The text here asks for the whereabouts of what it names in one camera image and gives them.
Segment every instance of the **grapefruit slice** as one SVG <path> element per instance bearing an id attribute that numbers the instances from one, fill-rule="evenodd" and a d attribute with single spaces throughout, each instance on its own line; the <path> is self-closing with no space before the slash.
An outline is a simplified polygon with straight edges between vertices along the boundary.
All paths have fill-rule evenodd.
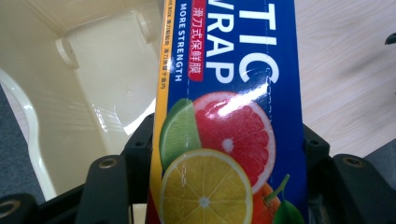
<path id="1" fill-rule="evenodd" d="M 253 193 L 271 175 L 276 144 L 262 108 L 244 95 L 211 92 L 193 102 L 201 146 L 224 152 L 244 169 Z"/>
<path id="2" fill-rule="evenodd" d="M 250 223 L 251 186 L 230 156 L 195 149 L 174 160 L 163 176 L 162 223 Z"/>

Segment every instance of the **lemon slice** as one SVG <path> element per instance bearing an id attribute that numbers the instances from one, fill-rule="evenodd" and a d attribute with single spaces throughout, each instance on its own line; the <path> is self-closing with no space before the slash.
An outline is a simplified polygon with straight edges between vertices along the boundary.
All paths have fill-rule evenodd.
<path id="1" fill-rule="evenodd" d="M 250 223 L 250 182 L 230 156 L 195 149 L 173 161 L 163 176 L 162 223 Z"/>

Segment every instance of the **metal screw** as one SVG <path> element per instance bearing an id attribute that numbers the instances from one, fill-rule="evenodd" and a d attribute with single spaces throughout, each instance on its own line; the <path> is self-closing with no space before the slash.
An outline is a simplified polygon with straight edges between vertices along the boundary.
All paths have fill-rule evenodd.
<path id="1" fill-rule="evenodd" d="M 111 168 L 115 165 L 117 165 L 117 160 L 113 159 L 113 158 L 105 159 L 105 160 L 99 162 L 99 168 L 101 168 L 101 169 Z"/>
<path id="2" fill-rule="evenodd" d="M 15 210 L 17 210 L 21 206 L 21 202 L 18 200 L 8 200 L 4 203 L 0 203 L 0 218 L 7 217 Z"/>
<path id="3" fill-rule="evenodd" d="M 361 168 L 364 167 L 364 162 L 361 160 L 357 160 L 353 157 L 344 157 L 343 162 L 347 165 L 356 167 L 356 168 Z"/>

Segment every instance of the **pink grapefruit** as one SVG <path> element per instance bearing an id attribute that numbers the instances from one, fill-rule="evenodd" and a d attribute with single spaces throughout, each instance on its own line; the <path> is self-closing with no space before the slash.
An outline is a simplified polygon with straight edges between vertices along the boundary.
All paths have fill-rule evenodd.
<path id="1" fill-rule="evenodd" d="M 212 92 L 193 102 L 202 147 L 222 151 L 246 172 L 253 193 L 271 175 L 276 144 L 271 122 L 262 108 L 246 96 Z"/>

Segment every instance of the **gray surface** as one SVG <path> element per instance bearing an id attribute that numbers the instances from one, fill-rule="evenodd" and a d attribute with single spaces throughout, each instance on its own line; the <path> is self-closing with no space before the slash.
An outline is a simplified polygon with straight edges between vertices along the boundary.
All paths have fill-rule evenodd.
<path id="1" fill-rule="evenodd" d="M 396 139 L 372 152 L 364 159 L 369 161 L 390 187 L 396 190 Z"/>
<path id="2" fill-rule="evenodd" d="M 38 203 L 45 201 L 26 141 L 0 87 L 0 197 L 15 193 L 32 194 Z"/>

